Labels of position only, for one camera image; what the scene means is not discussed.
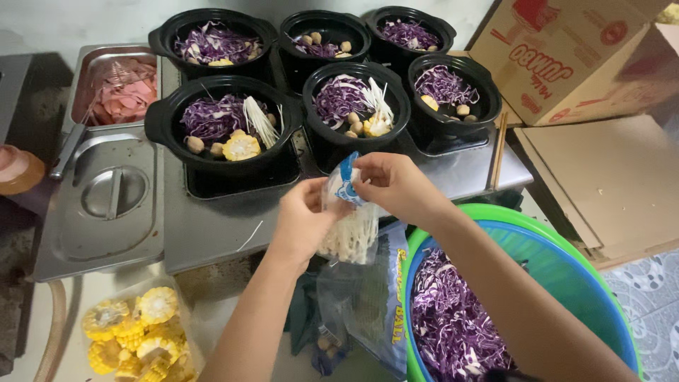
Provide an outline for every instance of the wooden chopstick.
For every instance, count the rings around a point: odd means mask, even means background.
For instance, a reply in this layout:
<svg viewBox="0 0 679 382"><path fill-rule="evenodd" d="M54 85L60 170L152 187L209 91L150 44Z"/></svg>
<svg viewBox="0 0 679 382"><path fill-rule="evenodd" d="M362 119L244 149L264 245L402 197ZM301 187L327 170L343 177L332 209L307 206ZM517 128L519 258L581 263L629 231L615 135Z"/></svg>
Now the wooden chopstick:
<svg viewBox="0 0 679 382"><path fill-rule="evenodd" d="M502 167L502 155L504 154L504 136L507 133L507 118L509 113L505 112L500 117L500 127L495 140L493 168L490 175L490 189L497 190L500 183L500 168Z"/></svg>

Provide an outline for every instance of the patterned floor tile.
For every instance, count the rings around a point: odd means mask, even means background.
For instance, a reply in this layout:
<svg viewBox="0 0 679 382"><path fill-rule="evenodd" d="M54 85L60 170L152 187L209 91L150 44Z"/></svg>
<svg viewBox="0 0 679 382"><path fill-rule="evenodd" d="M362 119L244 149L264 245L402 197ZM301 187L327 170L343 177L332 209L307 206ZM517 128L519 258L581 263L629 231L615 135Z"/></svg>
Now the patterned floor tile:
<svg viewBox="0 0 679 382"><path fill-rule="evenodd" d="M602 273L630 320L643 379L679 381L679 250Z"/></svg>
<svg viewBox="0 0 679 382"><path fill-rule="evenodd" d="M679 381L679 301L631 323L648 381Z"/></svg>
<svg viewBox="0 0 679 382"><path fill-rule="evenodd" d="M679 300L679 251L631 262L602 273L630 320Z"/></svg>

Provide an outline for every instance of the stainless steel container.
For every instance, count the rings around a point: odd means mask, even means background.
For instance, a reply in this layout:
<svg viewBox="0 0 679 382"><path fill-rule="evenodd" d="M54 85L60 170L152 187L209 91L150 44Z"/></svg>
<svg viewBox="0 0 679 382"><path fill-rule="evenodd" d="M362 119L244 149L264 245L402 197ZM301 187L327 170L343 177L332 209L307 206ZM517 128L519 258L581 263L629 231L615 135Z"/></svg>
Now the stainless steel container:
<svg viewBox="0 0 679 382"><path fill-rule="evenodd" d="M134 58L140 63L157 67L155 54L153 54L148 44L144 43L88 45L80 48L66 117L61 128L63 134L69 134L73 126L83 120L95 95L96 89L92 87L92 83L98 67L110 65L111 61L121 57ZM140 124L144 124L144 121L109 124L106 126L93 126L91 122L85 122L85 125L90 130L104 127L138 126Z"/></svg>
<svg viewBox="0 0 679 382"><path fill-rule="evenodd" d="M144 44L80 50L62 132L80 122L92 102L94 70L119 57L157 66ZM157 71L158 82L162 73ZM89 126L73 144L73 159L52 195L33 277L48 281L162 259L163 147L144 134L144 121Z"/></svg>

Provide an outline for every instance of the wall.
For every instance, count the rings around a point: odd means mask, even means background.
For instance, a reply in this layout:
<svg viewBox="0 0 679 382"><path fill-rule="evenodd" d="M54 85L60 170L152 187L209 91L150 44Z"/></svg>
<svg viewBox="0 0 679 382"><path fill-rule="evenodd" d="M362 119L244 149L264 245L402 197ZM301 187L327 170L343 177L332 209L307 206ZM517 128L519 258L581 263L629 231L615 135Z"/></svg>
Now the wall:
<svg viewBox="0 0 679 382"><path fill-rule="evenodd" d="M147 34L179 12L224 7L268 19L277 28L292 13L323 9L362 15L386 5L415 7L448 21L465 45L492 0L0 0L0 55L57 51L75 67L80 47L147 41Z"/></svg>

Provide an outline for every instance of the blue plastic bowl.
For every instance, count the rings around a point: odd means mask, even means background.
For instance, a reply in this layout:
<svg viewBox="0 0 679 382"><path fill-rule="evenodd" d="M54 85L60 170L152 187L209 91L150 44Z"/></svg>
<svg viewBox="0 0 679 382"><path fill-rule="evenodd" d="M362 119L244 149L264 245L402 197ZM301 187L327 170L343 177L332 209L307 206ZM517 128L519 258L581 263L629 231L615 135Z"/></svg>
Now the blue plastic bowl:
<svg viewBox="0 0 679 382"><path fill-rule="evenodd" d="M599 336L630 369L638 373L634 343L627 331L625 320L606 290L578 260L548 239L525 228L494 220L477 220L477 223L512 259L517 262L528 260L529 274L533 279ZM429 255L429 252L425 253L423 250L436 247L440 247L439 244L434 238L428 237L411 255L412 262L408 268L405 287L409 342L427 382L434 381L420 357L415 338L411 334L410 302L415 273L423 259Z"/></svg>

